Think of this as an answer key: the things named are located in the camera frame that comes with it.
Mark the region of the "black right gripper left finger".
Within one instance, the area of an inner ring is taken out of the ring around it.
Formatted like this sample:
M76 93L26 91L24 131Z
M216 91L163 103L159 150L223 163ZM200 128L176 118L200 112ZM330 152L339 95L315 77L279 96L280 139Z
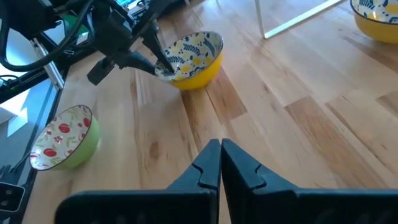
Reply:
M221 144L212 139L166 189L85 191L60 203L56 224L217 223Z

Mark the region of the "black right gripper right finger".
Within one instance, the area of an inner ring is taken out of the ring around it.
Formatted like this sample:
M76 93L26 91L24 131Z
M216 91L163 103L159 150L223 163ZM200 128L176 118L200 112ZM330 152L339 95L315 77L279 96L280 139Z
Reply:
M397 190L301 188L230 139L223 140L221 150L232 223L397 224Z

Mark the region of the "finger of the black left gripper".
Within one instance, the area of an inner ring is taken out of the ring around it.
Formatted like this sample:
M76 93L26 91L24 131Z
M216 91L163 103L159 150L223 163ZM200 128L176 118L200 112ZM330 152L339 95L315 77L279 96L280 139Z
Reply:
M145 32L142 33L142 43L150 49L150 51L157 57L157 59L163 64L163 66L174 73L174 68L168 61L168 58L159 42L157 31L155 27L148 27Z
M136 68L155 75L154 64L137 51L122 54L120 68L125 67Z

